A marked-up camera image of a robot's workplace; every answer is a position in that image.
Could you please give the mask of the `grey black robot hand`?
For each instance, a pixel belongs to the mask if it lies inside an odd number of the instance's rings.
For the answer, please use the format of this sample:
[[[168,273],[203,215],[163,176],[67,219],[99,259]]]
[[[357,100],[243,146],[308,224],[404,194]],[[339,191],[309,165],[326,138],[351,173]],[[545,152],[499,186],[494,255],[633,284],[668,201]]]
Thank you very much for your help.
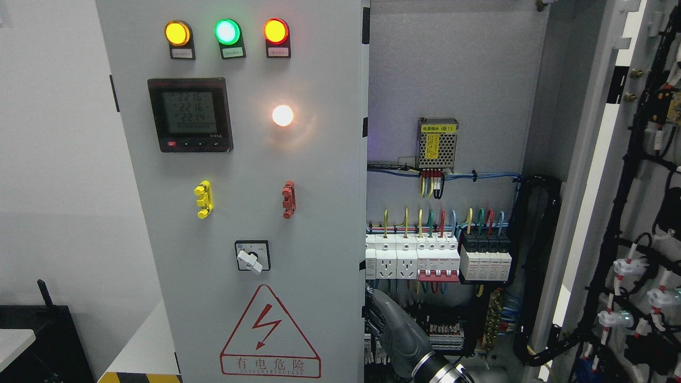
[[[366,286],[366,320],[398,376],[413,378],[426,355],[433,353],[428,335],[399,304],[380,289]]]

